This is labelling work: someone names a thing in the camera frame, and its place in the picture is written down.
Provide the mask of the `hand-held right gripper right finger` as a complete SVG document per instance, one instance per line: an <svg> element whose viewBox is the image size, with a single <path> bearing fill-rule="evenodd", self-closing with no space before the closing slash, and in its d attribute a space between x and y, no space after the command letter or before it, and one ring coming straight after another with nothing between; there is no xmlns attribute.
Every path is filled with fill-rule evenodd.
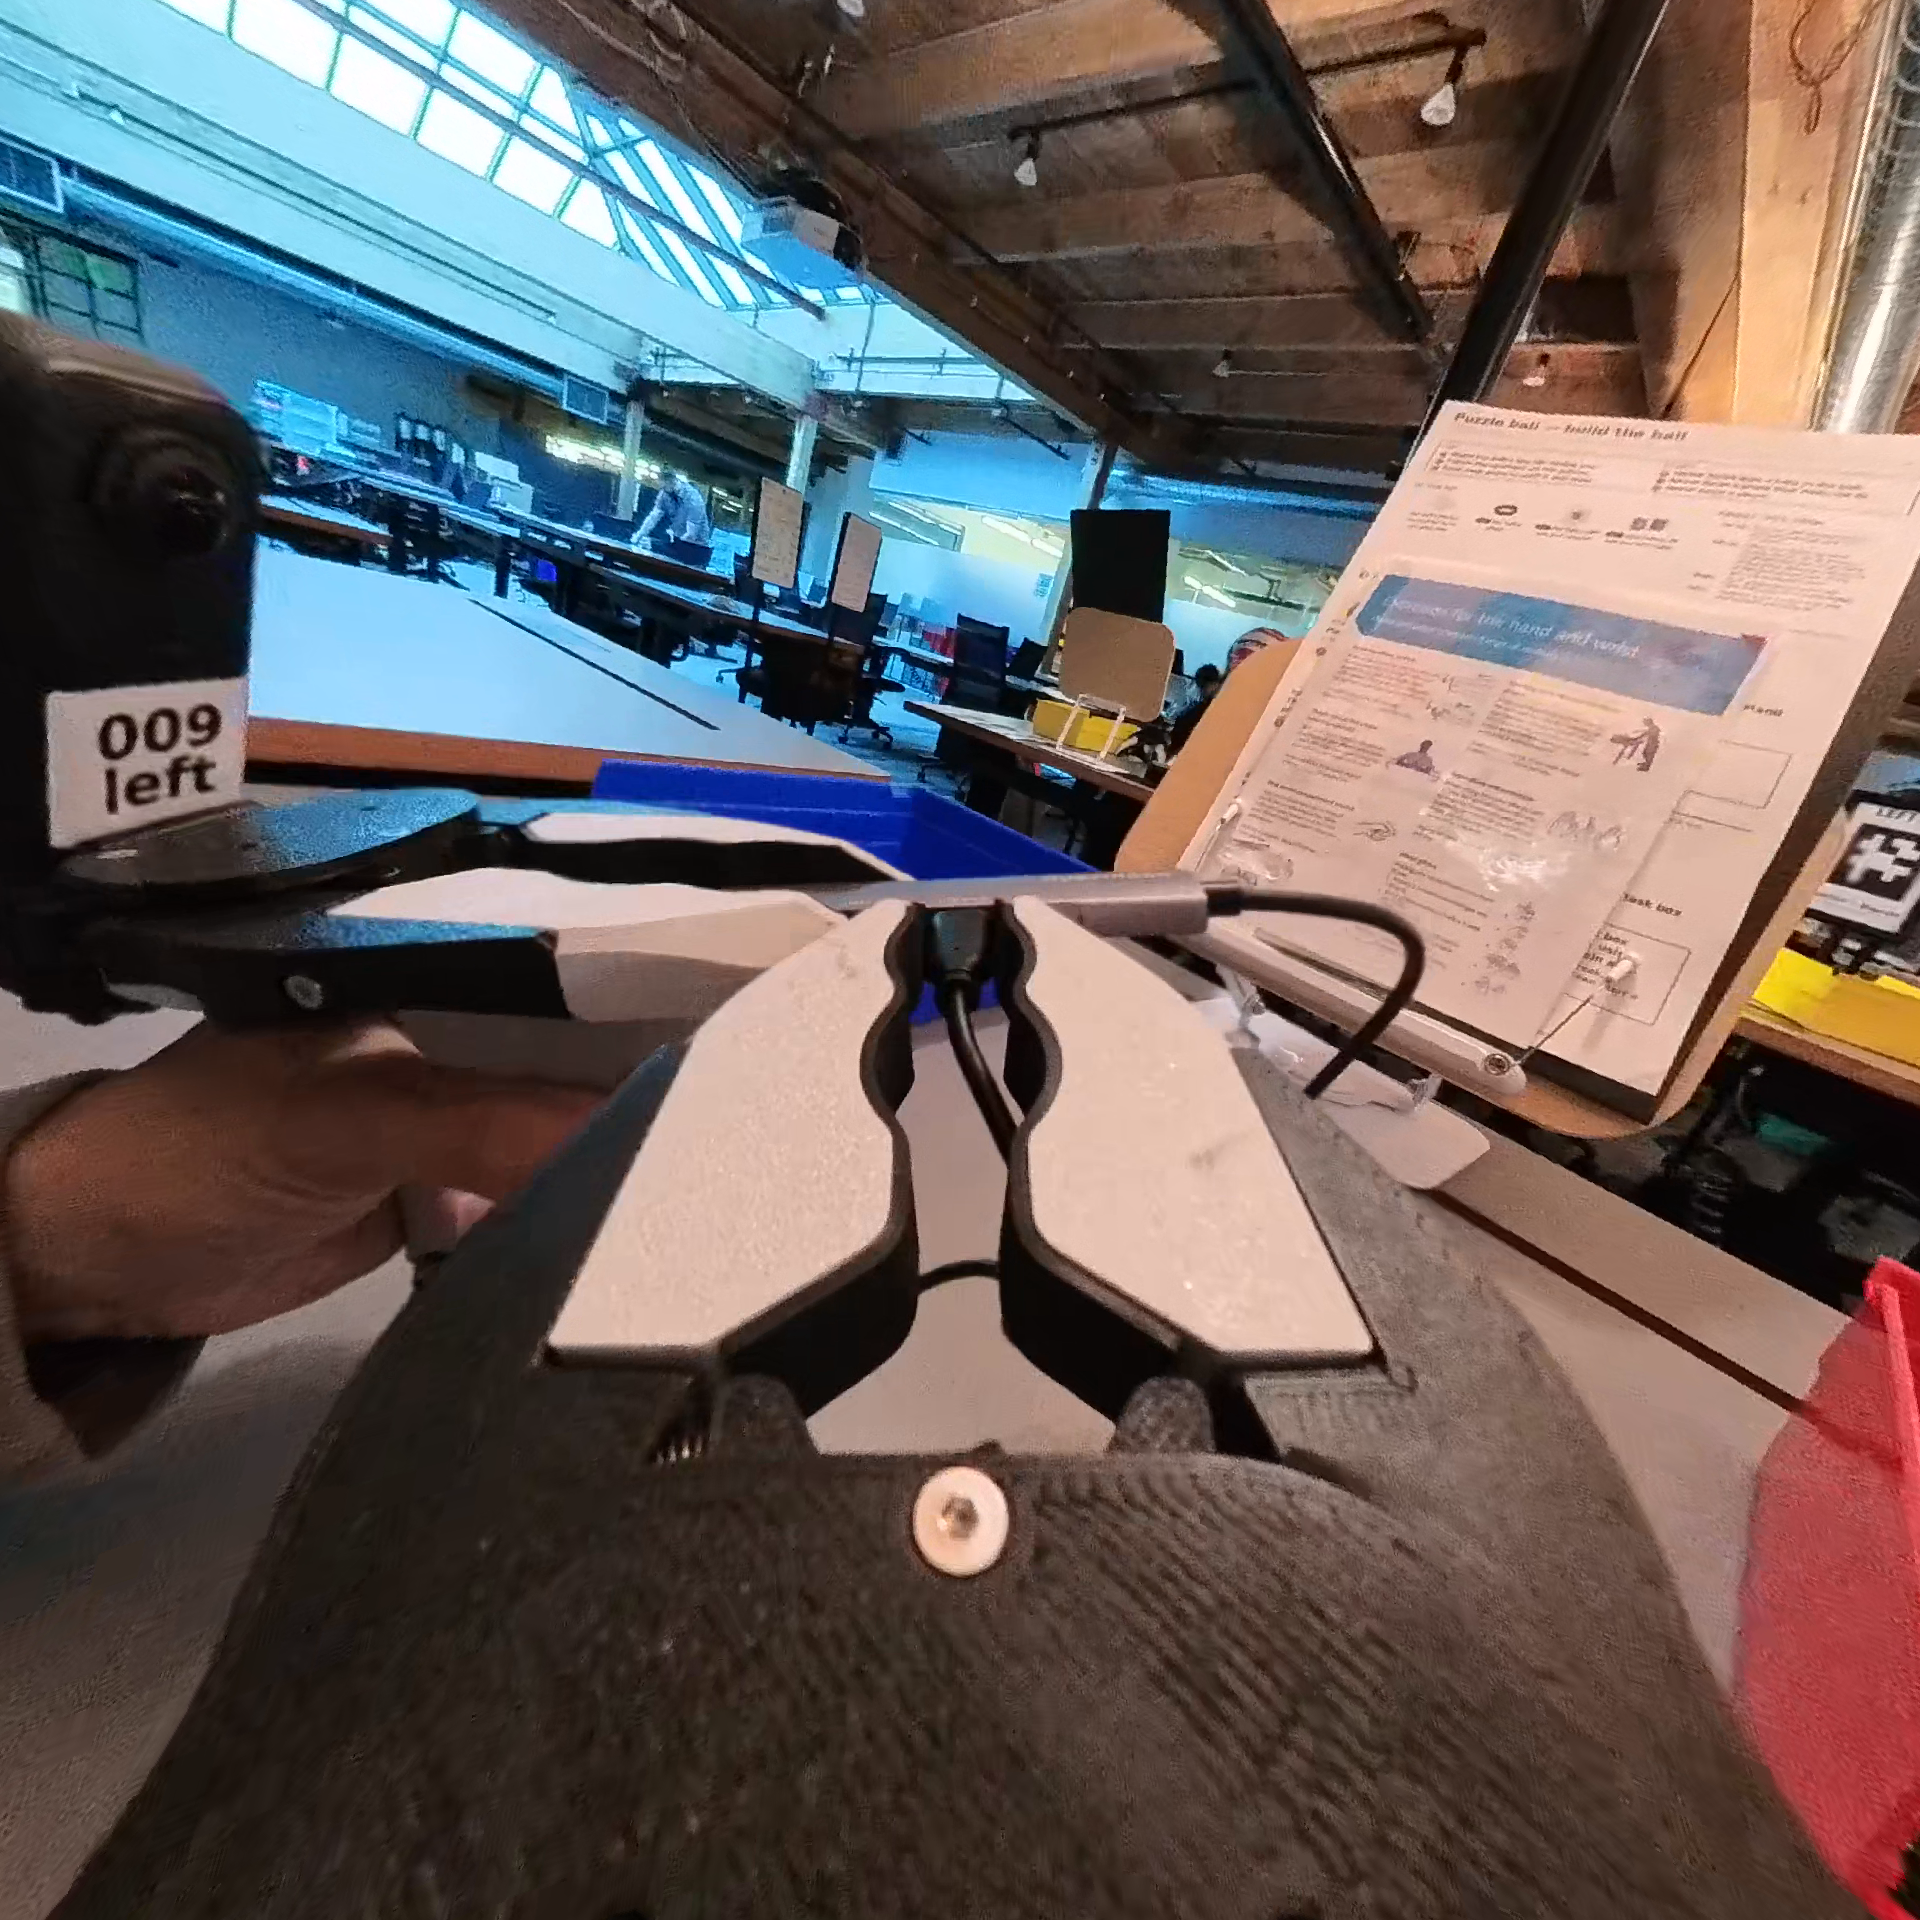
<svg viewBox="0 0 1920 1920"><path fill-rule="evenodd" d="M1229 1407L1256 1378L1371 1368L1373 1333L1223 1035L1056 904L1010 902L999 926L1014 1352L1111 1420L1159 1378Z"/></svg>

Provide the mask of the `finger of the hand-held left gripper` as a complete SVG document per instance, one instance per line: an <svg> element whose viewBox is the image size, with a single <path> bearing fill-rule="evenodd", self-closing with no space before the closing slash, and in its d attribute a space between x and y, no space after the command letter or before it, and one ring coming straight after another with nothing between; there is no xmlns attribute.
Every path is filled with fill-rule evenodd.
<svg viewBox="0 0 1920 1920"><path fill-rule="evenodd" d="M823 902L682 882L398 882L325 912L361 925L521 926L576 1023L704 1020L843 919Z"/></svg>
<svg viewBox="0 0 1920 1920"><path fill-rule="evenodd" d="M477 868L589 886L860 887L904 882L897 864L809 829L713 814L545 810L482 815Z"/></svg>

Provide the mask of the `blue plastic bin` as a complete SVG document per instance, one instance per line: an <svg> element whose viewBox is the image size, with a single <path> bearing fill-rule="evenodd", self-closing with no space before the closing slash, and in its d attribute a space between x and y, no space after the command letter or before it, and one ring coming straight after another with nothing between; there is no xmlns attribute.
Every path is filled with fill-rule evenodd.
<svg viewBox="0 0 1920 1920"><path fill-rule="evenodd" d="M1042 845L961 801L883 777L817 777L796 772L702 767L688 760L606 760L587 803L576 810L713 814L723 818L809 829L897 864L909 882L1090 875L1086 862ZM693 1031L704 1020L641 1023Z"/></svg>

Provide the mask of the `silver USB hub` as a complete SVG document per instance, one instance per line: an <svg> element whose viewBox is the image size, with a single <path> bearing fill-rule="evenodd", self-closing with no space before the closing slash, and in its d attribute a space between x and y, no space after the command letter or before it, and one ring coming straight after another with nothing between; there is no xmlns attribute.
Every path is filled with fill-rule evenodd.
<svg viewBox="0 0 1920 1920"><path fill-rule="evenodd" d="M973 912L1014 902L1047 904L1055 913L1111 939L1184 936L1210 920L1208 887L1178 875L1013 875L939 882L864 882L807 892L817 904L854 919L879 904L922 912Z"/></svg>

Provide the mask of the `red plastic bin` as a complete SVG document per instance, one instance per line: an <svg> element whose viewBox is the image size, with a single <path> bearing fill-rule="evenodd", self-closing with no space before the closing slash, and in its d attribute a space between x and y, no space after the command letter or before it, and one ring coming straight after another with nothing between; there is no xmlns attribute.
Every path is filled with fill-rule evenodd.
<svg viewBox="0 0 1920 1920"><path fill-rule="evenodd" d="M1859 1316L1753 1482L1737 1712L1830 1875L1915 1916L1915 1270Z"/></svg>

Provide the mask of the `person's left forearm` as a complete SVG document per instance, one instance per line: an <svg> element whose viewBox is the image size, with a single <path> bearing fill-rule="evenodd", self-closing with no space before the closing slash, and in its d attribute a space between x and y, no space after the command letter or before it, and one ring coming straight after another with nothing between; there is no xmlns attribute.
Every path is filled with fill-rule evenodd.
<svg viewBox="0 0 1920 1920"><path fill-rule="evenodd" d="M205 1350L205 1340L25 1333L9 1209L3 1200L3 1487L109 1452L180 1390Z"/></svg>

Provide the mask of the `grey desk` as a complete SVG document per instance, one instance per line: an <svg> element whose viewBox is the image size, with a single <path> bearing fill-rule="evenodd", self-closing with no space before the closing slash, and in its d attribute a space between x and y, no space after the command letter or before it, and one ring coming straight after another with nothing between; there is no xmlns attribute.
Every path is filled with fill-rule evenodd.
<svg viewBox="0 0 1920 1920"><path fill-rule="evenodd" d="M3 1002L6 1076L39 1069L132 1063L187 1027L183 1015L78 1027ZM921 1027L902 1123L913 1145L921 1250L989 1255L999 1192L986 1126L945 1055ZM1636 1272L1643 1301L1593 1293L1528 1248L1454 1209L1454 1192L1400 1196L1448 1255L1502 1290L1564 1368L1667 1559L1690 1631L1721 1686L1737 1650L1753 1475L1790 1422L1830 1310L1800 1304L1737 1261L1685 1250L1663 1222L1613 1196L1574 1200L1569 1255L1599 1279ZM3 1916L43 1916L146 1777L224 1626L296 1457L409 1296L395 1258L329 1301L214 1340L155 1420L118 1452L3 1494ZM1094 1445L1098 1420L1003 1342L986 1279L953 1279L921 1310L904 1352L813 1422L839 1450L1038 1442Z"/></svg>

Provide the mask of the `person's left hand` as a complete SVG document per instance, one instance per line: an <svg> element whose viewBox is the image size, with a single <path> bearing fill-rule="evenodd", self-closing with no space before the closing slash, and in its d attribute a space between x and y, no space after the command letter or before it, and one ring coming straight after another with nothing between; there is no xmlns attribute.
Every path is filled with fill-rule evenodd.
<svg viewBox="0 0 1920 1920"><path fill-rule="evenodd" d="M460 1231L600 1099L433 1063L388 1023L200 1024L6 1148L19 1342L208 1340L318 1304L398 1255L403 1192Z"/></svg>

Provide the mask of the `instruction sheet on stand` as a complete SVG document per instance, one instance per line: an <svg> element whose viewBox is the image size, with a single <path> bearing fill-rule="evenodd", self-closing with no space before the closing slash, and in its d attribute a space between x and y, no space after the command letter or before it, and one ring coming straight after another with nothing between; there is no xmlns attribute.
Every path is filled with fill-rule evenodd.
<svg viewBox="0 0 1920 1920"><path fill-rule="evenodd" d="M1822 437L1913 437L1913 435L1822 435ZM1336 595L1342 589L1337 575L1316 626L1303 641L1277 644L1261 649L1253 658L1233 666L1219 692L1210 713L1201 718L1199 730L1190 733L1188 747L1174 756L1172 772L1159 784L1152 803L1138 815L1138 826L1125 837L1121 851L1121 868L1128 875L1174 868L1204 882L1214 882L1193 868L1199 845L1223 810L1223 801L1233 792L1253 750L1273 733L1277 718L1290 704L1294 692L1305 679L1310 658L1316 644L1328 638L1336 617ZM1911 682L1915 679L1915 666L1906 675L1898 703L1890 704L1887 718L1906 694ZM1429 1015L1421 1005L1421 988L1414 994L1411 1012L1397 1015L1383 1031L1383 1047L1397 1050L1400 1057L1458 1085L1483 1090L1506 1109L1537 1120L1547 1131L1569 1132L1569 1135L1619 1135L1629 1131L1643 1131L1656 1120L1676 1118L1695 1088L1702 1085L1703 1070L1721 1055L1725 1043L1729 1039L1737 1020L1742 1015L1758 977L1785 946L1793 926L1800 925L1803 912L1811 904L1815 887L1828 875L1833 851L1839 851L1839 815L1828 837L1817 842L1817 851L1810 862L1804 877L1811 877L1811 892L1800 904L1800 912L1785 920L1775 920L1758 946L1764 965L1747 970L1740 987L1732 988L1729 1002L1716 1012L1715 1024L1703 1031L1702 1047L1680 1069L1667 1096L1659 1096L1653 1108L1629 1108L1619 1109L1605 1102L1605 1088L1599 1085L1564 1085L1550 1076L1550 1057L1545 1055L1547 1043L1557 1027L1569 1024L1580 1012L1580 1002L1568 1000L1557 1005L1547 1031L1528 1045L1506 1045L1485 1039L1475 1027L1461 1027Z"/></svg>

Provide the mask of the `ceiling projector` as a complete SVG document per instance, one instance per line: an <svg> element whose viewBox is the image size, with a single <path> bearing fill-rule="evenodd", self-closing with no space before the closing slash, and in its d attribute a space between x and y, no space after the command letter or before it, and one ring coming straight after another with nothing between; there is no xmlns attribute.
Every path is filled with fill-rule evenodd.
<svg viewBox="0 0 1920 1920"><path fill-rule="evenodd" d="M750 198L741 212L741 252L796 290L839 295L864 283L859 233L801 198Z"/></svg>

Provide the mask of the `yellow plastic bin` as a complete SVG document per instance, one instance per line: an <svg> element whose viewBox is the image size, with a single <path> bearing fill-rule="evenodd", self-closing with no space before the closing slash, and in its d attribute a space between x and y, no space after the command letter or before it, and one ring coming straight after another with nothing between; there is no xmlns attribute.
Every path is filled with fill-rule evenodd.
<svg viewBox="0 0 1920 1920"><path fill-rule="evenodd" d="M1817 1039L1915 1069L1915 987L1906 979L1833 973L1783 946L1758 977L1753 1005Z"/></svg>

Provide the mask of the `black white fiducial marker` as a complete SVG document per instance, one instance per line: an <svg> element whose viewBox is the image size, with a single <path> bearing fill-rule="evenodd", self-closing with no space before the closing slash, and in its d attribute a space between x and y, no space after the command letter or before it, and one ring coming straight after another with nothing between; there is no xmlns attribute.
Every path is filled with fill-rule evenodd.
<svg viewBox="0 0 1920 1920"><path fill-rule="evenodd" d="M1915 808L1861 801L1847 814L1839 862L1811 896L1811 919L1885 939L1915 925Z"/></svg>

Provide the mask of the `white instruction sheet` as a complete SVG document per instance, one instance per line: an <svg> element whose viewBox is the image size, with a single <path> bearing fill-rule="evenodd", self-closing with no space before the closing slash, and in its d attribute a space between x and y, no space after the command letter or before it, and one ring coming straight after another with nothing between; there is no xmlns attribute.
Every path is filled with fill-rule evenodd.
<svg viewBox="0 0 1920 1920"><path fill-rule="evenodd" d="M1915 666L1915 442L1448 402L1342 589L1393 575L1764 644L1545 1055L1653 1108L1804 877Z"/></svg>

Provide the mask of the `black metal post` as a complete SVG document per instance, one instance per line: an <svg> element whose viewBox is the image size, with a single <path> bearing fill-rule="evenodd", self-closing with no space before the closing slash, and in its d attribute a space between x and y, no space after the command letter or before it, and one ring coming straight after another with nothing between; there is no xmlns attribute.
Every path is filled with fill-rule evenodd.
<svg viewBox="0 0 1920 1920"><path fill-rule="evenodd" d="M1667 2L1599 2L1434 387L1421 442L1448 402L1483 402L1497 382L1666 14Z"/></svg>

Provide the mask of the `silver ventilation duct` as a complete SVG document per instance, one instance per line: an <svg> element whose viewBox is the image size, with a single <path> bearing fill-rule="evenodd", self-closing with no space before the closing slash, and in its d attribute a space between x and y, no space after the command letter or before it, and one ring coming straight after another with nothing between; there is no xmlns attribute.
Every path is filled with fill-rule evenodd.
<svg viewBox="0 0 1920 1920"><path fill-rule="evenodd" d="M1915 2L1887 2L1839 221L1811 429L1890 435L1915 380Z"/></svg>

